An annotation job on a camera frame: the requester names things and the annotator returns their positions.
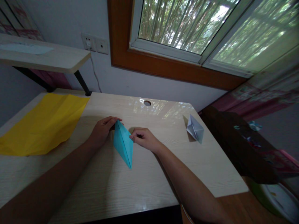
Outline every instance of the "white paper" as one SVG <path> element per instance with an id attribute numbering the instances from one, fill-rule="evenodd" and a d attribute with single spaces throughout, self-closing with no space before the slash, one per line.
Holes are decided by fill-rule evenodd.
<path id="1" fill-rule="evenodd" d="M 0 49 L 40 55 L 52 51 L 54 48 L 39 46 L 34 44 L 12 43 L 12 44 L 0 44 Z"/>
<path id="2" fill-rule="evenodd" d="M 187 131 L 196 141 L 202 144 L 204 129 L 192 115 L 188 120 Z"/>

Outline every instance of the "left hand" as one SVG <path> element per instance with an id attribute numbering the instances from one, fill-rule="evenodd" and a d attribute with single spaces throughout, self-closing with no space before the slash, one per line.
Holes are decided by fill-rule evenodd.
<path id="1" fill-rule="evenodd" d="M 91 135 L 85 143 L 88 146 L 96 149 L 102 147 L 107 139 L 110 129 L 113 127 L 117 120 L 122 121 L 122 119 L 120 118 L 111 116 L 99 120 L 94 126 Z"/>

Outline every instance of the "cable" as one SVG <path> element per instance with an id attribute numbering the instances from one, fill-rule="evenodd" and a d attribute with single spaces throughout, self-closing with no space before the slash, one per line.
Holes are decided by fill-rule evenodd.
<path id="1" fill-rule="evenodd" d="M 185 208 L 184 208 L 184 206 L 182 205 L 182 208 L 183 208 L 183 210 L 184 210 L 184 213 L 185 213 L 185 215 L 187 216 L 187 219 L 192 223 L 192 224 L 194 224 L 194 222 L 192 221 L 192 219 L 189 217 L 189 215 L 187 214 L 187 212 L 186 212 L 186 210 L 185 210 Z"/>
<path id="2" fill-rule="evenodd" d="M 101 88 L 100 88 L 99 79 L 97 78 L 96 72 L 95 72 L 95 70 L 94 70 L 94 64 L 93 64 L 93 57 L 92 57 L 92 55 L 90 56 L 90 59 L 91 59 L 91 63 L 92 63 L 92 65 L 93 65 L 93 74 L 94 74 L 94 76 L 95 76 L 96 79 L 97 79 L 97 86 L 99 87 L 99 91 L 100 91 L 100 93 L 102 93 L 102 90 L 101 90 Z"/>

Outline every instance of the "hand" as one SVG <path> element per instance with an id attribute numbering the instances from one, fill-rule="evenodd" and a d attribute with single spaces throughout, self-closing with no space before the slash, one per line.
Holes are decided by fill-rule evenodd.
<path id="1" fill-rule="evenodd" d="M 114 124 L 117 120 L 122 121 L 122 119 L 117 117 L 106 117 L 99 120 L 94 126 L 93 131 L 89 138 L 86 140 L 86 144 L 92 148 L 99 149 L 102 147 L 106 141 L 110 129 L 113 129 Z"/>
<path id="2" fill-rule="evenodd" d="M 147 128 L 135 128 L 132 135 L 130 135 L 129 137 L 133 142 L 136 142 L 138 145 L 154 153 L 157 153 L 158 150 L 166 147 Z"/>

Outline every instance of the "yellow paper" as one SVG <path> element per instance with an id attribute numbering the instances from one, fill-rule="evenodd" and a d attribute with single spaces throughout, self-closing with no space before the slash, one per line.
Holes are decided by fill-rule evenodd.
<path id="1" fill-rule="evenodd" d="M 0 154 L 43 155 L 69 139 L 89 98 L 48 93 L 0 138 Z"/>

